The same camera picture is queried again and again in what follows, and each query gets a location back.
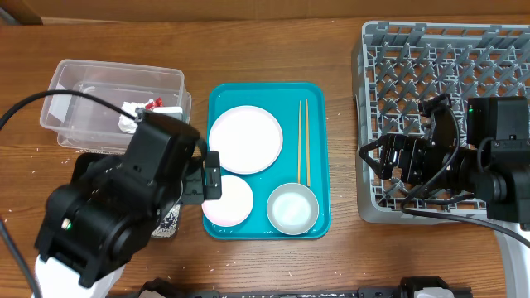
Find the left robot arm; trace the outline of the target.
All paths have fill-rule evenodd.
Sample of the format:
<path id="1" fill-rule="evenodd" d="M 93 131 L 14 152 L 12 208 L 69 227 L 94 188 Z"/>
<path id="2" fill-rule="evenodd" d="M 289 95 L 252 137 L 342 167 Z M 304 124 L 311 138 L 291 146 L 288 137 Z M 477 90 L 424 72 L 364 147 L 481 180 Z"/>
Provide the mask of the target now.
<path id="1" fill-rule="evenodd" d="M 142 111 L 122 155 L 85 153 L 55 189 L 36 239 L 40 297 L 105 297 L 176 204 L 222 193 L 219 153 L 177 118 Z"/>

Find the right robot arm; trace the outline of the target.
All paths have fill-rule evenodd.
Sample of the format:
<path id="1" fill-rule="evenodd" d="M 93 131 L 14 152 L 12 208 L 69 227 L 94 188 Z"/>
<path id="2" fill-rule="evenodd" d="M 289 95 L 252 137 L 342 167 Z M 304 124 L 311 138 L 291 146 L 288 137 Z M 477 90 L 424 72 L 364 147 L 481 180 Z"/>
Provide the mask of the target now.
<path id="1" fill-rule="evenodd" d="M 412 190 L 404 214 L 474 224 L 495 231 L 509 297 L 529 295 L 529 112 L 524 97 L 471 98 L 462 135 L 449 94 L 423 101 L 426 138 L 387 134 L 359 149 L 381 180 L 393 170 Z M 413 199 L 442 206 L 469 198 L 486 203 L 485 220 L 410 209 Z"/>

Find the pink small bowl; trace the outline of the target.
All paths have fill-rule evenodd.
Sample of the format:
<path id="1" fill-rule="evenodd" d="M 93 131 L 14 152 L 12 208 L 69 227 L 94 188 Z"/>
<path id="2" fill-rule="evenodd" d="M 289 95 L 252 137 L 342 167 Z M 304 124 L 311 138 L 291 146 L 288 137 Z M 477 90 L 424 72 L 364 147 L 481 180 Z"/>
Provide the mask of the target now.
<path id="1" fill-rule="evenodd" d="M 221 177 L 222 194 L 220 199 L 207 200 L 201 207 L 204 216 L 220 227 L 233 227 L 242 223 L 253 209 L 253 191 L 249 184 L 235 176 Z"/>

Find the red snack wrapper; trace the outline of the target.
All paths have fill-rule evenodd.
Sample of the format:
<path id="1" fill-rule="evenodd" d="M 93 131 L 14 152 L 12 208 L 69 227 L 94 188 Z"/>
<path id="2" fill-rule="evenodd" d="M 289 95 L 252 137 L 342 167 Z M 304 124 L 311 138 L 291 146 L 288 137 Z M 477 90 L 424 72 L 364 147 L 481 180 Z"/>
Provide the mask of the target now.
<path id="1" fill-rule="evenodd" d="M 147 104 L 144 106 L 146 110 L 153 110 L 154 108 L 159 108 L 163 106 L 163 101 L 161 98 L 150 99 Z"/>

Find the wooden chopstick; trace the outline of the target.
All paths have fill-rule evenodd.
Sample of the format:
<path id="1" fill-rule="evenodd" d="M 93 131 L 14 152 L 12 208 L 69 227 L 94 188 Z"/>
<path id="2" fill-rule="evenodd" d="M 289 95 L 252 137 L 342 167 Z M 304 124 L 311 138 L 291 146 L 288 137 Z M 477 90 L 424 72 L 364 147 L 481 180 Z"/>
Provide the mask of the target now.
<path id="1" fill-rule="evenodd" d="M 298 108 L 298 136 L 297 136 L 297 184 L 301 184 L 301 133 L 302 133 L 302 106 Z"/>
<path id="2" fill-rule="evenodd" d="M 309 124 L 309 103 L 306 99 L 305 106 L 305 125 L 306 125 L 306 184 L 311 187 L 311 146 L 310 146 L 310 124 Z"/>

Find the grey bowl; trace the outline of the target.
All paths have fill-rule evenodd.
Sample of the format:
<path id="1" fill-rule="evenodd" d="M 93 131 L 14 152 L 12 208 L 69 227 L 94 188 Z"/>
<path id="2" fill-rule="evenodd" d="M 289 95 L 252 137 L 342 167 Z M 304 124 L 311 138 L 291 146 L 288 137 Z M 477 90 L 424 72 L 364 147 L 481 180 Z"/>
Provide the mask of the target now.
<path id="1" fill-rule="evenodd" d="M 280 233 L 298 236 L 307 233 L 320 214 L 320 206 L 310 188 L 298 183 L 278 186 L 268 197 L 267 218 Z"/>

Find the pile of rice grains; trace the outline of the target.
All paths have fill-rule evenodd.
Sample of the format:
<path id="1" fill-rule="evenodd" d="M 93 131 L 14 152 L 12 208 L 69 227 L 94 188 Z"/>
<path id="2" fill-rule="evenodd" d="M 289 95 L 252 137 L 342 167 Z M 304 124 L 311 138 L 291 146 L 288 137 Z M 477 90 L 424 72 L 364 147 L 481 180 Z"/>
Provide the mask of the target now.
<path id="1" fill-rule="evenodd" d="M 178 231 L 181 205 L 175 204 L 159 226 L 152 232 L 153 238 L 174 238 Z"/>

